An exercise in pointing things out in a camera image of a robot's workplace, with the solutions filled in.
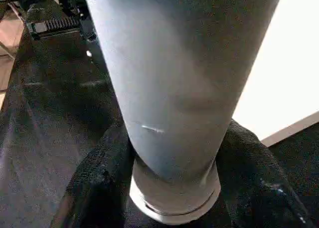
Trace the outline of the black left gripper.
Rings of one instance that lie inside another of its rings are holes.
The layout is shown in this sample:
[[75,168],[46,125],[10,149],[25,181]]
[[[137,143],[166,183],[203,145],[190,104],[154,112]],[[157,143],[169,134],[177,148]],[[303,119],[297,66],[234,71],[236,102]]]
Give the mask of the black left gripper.
[[37,22],[28,22],[26,27],[33,39],[80,32],[87,41],[95,41],[97,35],[89,14],[86,0],[53,0],[66,16]]

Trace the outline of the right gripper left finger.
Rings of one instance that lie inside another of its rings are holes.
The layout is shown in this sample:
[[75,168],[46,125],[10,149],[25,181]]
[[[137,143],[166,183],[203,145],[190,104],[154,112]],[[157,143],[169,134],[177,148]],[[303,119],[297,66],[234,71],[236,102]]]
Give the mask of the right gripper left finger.
[[77,167],[52,228],[122,228],[135,153],[124,125],[112,125]]

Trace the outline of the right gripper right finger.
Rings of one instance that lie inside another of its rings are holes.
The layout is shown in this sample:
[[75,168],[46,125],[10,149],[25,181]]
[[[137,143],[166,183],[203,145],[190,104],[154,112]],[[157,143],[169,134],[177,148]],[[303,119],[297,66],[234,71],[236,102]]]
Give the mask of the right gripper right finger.
[[227,128],[216,164],[232,227],[315,226],[273,153],[234,120]]

